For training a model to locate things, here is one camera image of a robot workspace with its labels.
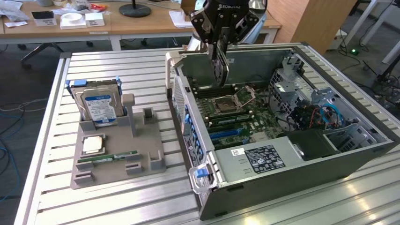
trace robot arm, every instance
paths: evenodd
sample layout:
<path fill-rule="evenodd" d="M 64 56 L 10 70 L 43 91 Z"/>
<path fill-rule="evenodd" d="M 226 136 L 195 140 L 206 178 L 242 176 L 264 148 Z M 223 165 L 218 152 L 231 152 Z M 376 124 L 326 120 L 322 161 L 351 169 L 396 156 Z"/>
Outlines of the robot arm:
<path fill-rule="evenodd" d="M 260 20 L 258 14 L 264 14 L 266 10 L 267 0 L 207 0 L 203 9 L 191 14 L 198 35 L 208 44 L 220 86 L 224 86 L 228 77 L 228 45 L 238 44 L 246 38 Z"/>

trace slotted metal table surface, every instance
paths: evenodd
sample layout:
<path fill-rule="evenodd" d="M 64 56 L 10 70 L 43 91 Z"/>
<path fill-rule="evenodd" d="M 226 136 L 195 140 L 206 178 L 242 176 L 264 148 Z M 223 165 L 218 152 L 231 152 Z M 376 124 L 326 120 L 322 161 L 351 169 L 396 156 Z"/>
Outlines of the slotted metal table surface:
<path fill-rule="evenodd" d="M 311 48 L 299 47 L 400 135 L 396 118 Z M 399 147 L 346 179 L 218 219 L 199 220 L 164 88 L 166 53 L 176 50 L 74 53 L 71 58 L 60 59 L 15 224 L 400 224 Z M 304 75 L 316 87 L 326 85 L 307 66 Z M 72 190 L 80 114 L 64 82 L 115 76 L 123 81 L 123 92 L 136 96 L 134 110 L 155 108 L 168 169 L 166 173 Z"/>

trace chair wheel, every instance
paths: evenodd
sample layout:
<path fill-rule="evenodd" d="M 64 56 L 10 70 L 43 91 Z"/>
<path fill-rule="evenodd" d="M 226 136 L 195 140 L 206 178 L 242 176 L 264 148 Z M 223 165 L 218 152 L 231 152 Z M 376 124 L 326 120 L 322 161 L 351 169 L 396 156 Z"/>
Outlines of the chair wheel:
<path fill-rule="evenodd" d="M 23 66 L 24 69 L 32 69 L 32 65 L 31 64 L 22 63 L 22 66 Z"/>
<path fill-rule="evenodd" d="M 26 46 L 26 45 L 22 45 L 22 44 L 18 44 L 18 47 L 19 47 L 19 49 L 22 49 L 22 50 L 26 50 L 26 49 L 27 49 L 27 46 Z"/>
<path fill-rule="evenodd" d="M 143 46 L 148 46 L 148 42 L 147 42 L 146 40 L 140 41 L 140 44 L 142 44 Z"/>

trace blue hard drive label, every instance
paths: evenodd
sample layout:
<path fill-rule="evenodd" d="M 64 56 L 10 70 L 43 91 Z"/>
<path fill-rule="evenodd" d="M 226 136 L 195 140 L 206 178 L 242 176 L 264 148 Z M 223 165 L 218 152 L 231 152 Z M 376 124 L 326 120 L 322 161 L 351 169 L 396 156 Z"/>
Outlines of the blue hard drive label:
<path fill-rule="evenodd" d="M 96 123 L 110 123 L 116 119 L 115 109 L 111 106 L 111 96 L 100 95 L 86 97 L 90 115 Z"/>
<path fill-rule="evenodd" d="M 274 148 L 274 145 L 246 150 L 244 153 L 256 173 L 263 173 L 286 167 L 286 164 Z"/>

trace motherboard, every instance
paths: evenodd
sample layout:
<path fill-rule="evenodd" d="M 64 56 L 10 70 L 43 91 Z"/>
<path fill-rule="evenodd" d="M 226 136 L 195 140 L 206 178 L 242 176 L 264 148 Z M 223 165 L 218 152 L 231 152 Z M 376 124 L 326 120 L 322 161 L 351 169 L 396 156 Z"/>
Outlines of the motherboard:
<path fill-rule="evenodd" d="M 195 92 L 215 150 L 270 140 L 283 133 L 268 108 L 264 85 L 232 85 Z"/>

